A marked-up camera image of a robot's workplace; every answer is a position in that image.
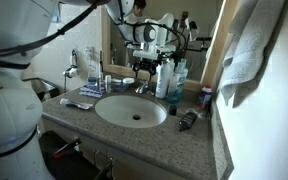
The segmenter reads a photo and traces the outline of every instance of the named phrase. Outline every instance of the towel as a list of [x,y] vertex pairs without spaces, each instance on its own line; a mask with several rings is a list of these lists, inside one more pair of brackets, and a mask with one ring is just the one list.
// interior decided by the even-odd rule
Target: towel
[[252,80],[263,62],[263,52],[285,0],[244,0],[230,32],[233,40],[223,61],[221,93],[226,105],[236,86]]

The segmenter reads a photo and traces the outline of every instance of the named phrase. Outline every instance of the cabinet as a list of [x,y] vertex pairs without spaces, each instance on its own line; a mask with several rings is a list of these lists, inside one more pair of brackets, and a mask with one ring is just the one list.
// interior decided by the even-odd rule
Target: cabinet
[[79,137],[82,141],[79,148],[83,152],[84,157],[99,169],[103,169],[109,160],[113,159],[113,169],[111,173],[112,177],[116,180],[184,179],[148,162],[86,137],[81,133],[55,124],[47,119],[42,119],[42,122],[39,125],[41,126],[42,132],[53,130],[68,142]]

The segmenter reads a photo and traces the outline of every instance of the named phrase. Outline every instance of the white sink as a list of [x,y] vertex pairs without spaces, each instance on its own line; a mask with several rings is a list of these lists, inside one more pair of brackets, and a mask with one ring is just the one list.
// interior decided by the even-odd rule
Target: white sink
[[103,98],[96,103],[95,111],[110,123],[130,128],[154,127],[166,119],[166,111],[162,106],[136,96]]

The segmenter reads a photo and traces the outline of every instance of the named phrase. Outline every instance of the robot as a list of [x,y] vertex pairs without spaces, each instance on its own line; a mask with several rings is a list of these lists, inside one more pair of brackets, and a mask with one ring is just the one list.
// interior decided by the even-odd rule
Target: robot
[[123,18],[132,10],[134,0],[61,2],[90,7],[57,33],[46,37],[57,0],[0,0],[0,179],[54,179],[43,161],[36,133],[42,104],[32,88],[20,79],[42,45],[64,35],[97,6],[105,5],[125,40],[148,44],[147,50],[138,54],[152,59],[149,66],[160,54],[174,51],[173,47],[165,46],[170,40],[168,30],[173,21],[170,14],[160,21],[132,24]]

